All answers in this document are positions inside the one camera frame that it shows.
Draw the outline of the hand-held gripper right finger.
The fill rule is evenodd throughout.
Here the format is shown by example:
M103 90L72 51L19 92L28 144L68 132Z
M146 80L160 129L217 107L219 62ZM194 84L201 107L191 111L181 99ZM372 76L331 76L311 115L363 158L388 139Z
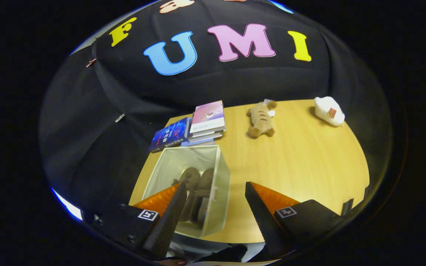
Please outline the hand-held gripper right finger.
M254 182L246 183L245 197L265 241L253 261L283 259L311 251L346 217L346 210L337 214L314 199L299 202Z

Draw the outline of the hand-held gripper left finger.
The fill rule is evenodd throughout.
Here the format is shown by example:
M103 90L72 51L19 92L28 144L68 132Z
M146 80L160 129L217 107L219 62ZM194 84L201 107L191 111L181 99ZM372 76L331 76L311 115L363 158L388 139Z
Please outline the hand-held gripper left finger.
M82 210L82 225L137 260L163 260L186 199L186 185L178 183L134 205L114 205L100 215Z

